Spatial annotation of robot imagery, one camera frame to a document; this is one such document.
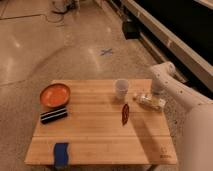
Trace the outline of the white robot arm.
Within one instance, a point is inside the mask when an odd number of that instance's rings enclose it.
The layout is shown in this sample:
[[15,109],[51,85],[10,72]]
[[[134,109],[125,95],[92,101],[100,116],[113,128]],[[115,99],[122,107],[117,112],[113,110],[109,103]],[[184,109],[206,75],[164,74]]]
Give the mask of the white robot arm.
[[172,62],[150,67],[152,91],[165,90],[186,111],[179,159],[180,171],[213,171],[213,99],[174,78]]

